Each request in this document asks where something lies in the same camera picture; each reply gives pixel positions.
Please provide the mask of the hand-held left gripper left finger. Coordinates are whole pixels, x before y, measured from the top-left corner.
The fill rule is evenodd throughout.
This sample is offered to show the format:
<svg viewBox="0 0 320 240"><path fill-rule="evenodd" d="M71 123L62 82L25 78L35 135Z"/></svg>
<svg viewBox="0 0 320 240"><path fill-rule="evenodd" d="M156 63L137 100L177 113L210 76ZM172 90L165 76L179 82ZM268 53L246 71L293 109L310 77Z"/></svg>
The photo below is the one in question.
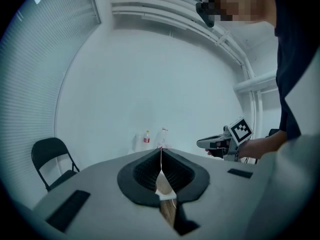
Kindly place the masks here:
<svg viewBox="0 0 320 240"><path fill-rule="evenodd" d="M22 217L45 238L53 240L178 240L159 208L137 205L121 192L120 169L146 152L130 154L91 165L45 195L30 209L14 201ZM46 219L76 190L90 194L65 232Z"/></svg>

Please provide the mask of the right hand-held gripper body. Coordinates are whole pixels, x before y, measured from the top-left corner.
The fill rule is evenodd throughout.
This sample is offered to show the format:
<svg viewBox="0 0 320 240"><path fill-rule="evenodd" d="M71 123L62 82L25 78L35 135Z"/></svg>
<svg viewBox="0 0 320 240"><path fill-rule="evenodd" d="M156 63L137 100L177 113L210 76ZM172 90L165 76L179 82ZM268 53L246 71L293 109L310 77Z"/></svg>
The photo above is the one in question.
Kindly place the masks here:
<svg viewBox="0 0 320 240"><path fill-rule="evenodd" d="M209 149L213 157L225 161L238 162L239 147L253 135L253 130L242 116L229 125L223 127L223 136L226 140L226 148Z"/></svg>

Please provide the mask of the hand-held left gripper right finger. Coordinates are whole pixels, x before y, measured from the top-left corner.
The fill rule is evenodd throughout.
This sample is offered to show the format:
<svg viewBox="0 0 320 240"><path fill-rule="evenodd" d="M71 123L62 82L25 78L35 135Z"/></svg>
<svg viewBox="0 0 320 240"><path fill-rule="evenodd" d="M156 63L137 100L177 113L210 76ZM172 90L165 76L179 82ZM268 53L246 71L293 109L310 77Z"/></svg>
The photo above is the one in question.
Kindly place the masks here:
<svg viewBox="0 0 320 240"><path fill-rule="evenodd" d="M223 161L176 149L161 151L161 168L176 193L176 227L160 240L260 240L255 211L269 184L274 155L257 164Z"/></svg>

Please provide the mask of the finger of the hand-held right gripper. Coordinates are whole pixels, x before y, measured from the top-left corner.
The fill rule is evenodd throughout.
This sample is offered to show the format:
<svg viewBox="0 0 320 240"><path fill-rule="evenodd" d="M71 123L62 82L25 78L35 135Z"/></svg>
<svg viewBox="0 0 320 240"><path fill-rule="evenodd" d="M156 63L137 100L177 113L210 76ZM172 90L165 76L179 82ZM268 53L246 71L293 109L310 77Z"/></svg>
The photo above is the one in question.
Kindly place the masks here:
<svg viewBox="0 0 320 240"><path fill-rule="evenodd" d="M210 136L207 138L199 139L196 145L202 149L223 149L227 147L227 141L223 134Z"/></svg>

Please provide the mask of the person's right forearm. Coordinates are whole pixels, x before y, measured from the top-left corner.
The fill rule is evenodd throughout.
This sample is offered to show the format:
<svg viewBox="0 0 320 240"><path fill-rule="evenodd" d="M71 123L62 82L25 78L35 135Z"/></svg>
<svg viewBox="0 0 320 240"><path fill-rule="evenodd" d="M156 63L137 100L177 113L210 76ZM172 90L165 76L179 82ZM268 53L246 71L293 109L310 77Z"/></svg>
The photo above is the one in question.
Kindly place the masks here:
<svg viewBox="0 0 320 240"><path fill-rule="evenodd" d="M242 143L238 149L239 158L261 159L263 155L276 152L287 141L287 133L279 130L275 134L248 140Z"/></svg>

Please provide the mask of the large clear water bottle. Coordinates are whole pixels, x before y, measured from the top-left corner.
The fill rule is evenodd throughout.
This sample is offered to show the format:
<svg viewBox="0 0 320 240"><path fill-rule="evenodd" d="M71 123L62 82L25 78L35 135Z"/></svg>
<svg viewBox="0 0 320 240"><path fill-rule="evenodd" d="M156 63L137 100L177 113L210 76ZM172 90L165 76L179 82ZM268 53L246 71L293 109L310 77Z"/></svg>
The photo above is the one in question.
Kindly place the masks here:
<svg viewBox="0 0 320 240"><path fill-rule="evenodd" d="M163 127L156 136L156 148L169 149L170 147L168 143L168 130Z"/></svg>

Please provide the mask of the white plastic bottle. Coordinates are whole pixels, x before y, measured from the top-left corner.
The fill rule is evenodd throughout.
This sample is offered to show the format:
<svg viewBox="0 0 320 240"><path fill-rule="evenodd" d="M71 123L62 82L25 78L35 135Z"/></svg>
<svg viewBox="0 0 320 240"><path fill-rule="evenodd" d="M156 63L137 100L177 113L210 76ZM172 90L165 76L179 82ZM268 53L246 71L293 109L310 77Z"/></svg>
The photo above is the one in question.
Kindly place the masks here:
<svg viewBox="0 0 320 240"><path fill-rule="evenodd" d="M135 144L134 144L134 151L141 152L143 146L143 136L141 134L135 135Z"/></svg>

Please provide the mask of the white table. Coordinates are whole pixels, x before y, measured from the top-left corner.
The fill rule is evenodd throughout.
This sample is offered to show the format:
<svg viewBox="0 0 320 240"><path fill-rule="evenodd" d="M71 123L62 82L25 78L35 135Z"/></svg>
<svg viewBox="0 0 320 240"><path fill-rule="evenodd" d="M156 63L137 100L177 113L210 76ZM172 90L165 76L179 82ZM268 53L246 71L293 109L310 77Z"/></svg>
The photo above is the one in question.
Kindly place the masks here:
<svg viewBox="0 0 320 240"><path fill-rule="evenodd" d="M129 153L124 156L125 187L129 198L139 205L147 206L152 200L164 202L177 198L175 191L168 195L157 191L156 180L163 171L163 149L155 148Z"/></svg>

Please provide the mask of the yellow cap red label bottle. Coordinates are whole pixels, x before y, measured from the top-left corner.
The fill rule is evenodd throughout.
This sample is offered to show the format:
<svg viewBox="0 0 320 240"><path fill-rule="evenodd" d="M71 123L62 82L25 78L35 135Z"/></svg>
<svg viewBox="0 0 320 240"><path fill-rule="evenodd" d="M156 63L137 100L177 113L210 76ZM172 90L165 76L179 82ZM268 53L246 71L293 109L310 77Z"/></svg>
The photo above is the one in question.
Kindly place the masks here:
<svg viewBox="0 0 320 240"><path fill-rule="evenodd" d="M143 135L143 150L148 150L150 148L150 131L147 130Z"/></svg>

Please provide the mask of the person's black clothing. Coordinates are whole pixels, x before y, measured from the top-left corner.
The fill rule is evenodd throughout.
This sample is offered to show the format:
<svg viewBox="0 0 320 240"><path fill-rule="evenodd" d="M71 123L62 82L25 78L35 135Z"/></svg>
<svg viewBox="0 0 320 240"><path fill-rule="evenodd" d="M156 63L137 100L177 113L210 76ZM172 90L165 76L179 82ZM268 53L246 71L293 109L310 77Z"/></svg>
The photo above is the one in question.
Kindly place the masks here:
<svg viewBox="0 0 320 240"><path fill-rule="evenodd" d="M301 131L285 97L302 77L312 61L320 33L313 28L319 13L317 0L275 0L278 38L276 84L279 92L281 117L279 130L288 140L298 138Z"/></svg>

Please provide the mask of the white ceiling pipes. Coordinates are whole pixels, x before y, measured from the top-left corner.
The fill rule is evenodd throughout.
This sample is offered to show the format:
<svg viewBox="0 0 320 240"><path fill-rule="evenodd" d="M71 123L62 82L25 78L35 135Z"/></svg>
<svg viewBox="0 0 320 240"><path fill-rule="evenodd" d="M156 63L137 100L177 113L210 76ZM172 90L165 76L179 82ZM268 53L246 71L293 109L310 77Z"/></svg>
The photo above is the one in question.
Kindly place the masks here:
<svg viewBox="0 0 320 240"><path fill-rule="evenodd" d="M111 11L113 15L141 16L151 21L190 30L225 51L243 69L245 81L236 84L233 89L238 93L251 94L251 123L255 130L254 135L262 136L261 91L274 85L276 73L270 71L261 76L255 75L248 56L235 34L219 24L213 27L206 26L196 13L195 6L183 0L111 0Z"/></svg>

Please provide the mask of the window blinds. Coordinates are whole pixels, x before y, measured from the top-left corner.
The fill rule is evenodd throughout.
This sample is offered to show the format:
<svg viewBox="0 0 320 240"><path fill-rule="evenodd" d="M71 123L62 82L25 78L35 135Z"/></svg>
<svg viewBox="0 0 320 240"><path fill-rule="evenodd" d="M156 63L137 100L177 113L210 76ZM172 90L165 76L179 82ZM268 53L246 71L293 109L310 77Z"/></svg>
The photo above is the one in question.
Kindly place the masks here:
<svg viewBox="0 0 320 240"><path fill-rule="evenodd" d="M100 23L95 0L25 0L0 39L0 180L29 208L47 193L32 147L54 136L66 73Z"/></svg>

